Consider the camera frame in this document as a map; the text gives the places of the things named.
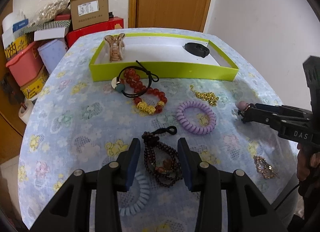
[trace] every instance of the brown cardboard box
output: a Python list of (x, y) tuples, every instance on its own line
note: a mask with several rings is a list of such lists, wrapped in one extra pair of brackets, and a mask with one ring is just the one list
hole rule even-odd
[(70, 0), (73, 30), (109, 20), (109, 0)]

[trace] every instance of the teal bead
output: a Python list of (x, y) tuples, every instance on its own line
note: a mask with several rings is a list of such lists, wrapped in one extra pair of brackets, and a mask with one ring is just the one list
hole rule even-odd
[(125, 85), (122, 83), (117, 84), (116, 91), (121, 93), (123, 90), (125, 90)]

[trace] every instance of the floor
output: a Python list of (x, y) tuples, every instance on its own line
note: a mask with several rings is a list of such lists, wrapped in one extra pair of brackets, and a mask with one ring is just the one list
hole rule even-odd
[[(21, 220), (18, 199), (19, 156), (0, 165), (0, 203), (9, 217)], [(303, 217), (303, 200), (299, 196), (296, 214)]]

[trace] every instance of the gold chain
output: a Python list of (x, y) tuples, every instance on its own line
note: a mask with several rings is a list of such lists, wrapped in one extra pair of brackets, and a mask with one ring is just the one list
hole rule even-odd
[(273, 171), (272, 166), (266, 162), (265, 158), (255, 155), (253, 159), (256, 164), (257, 172), (262, 173), (265, 179), (271, 179), (274, 177), (279, 178), (278, 174)]
[(198, 99), (202, 99), (203, 101), (208, 101), (210, 106), (216, 106), (219, 97), (217, 97), (213, 92), (203, 92), (200, 93), (195, 91), (193, 85), (190, 85), (191, 91), (196, 95)]

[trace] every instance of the white label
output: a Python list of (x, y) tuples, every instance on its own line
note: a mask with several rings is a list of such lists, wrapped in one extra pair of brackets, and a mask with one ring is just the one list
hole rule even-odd
[(78, 6), (79, 16), (99, 11), (98, 0), (84, 3)]

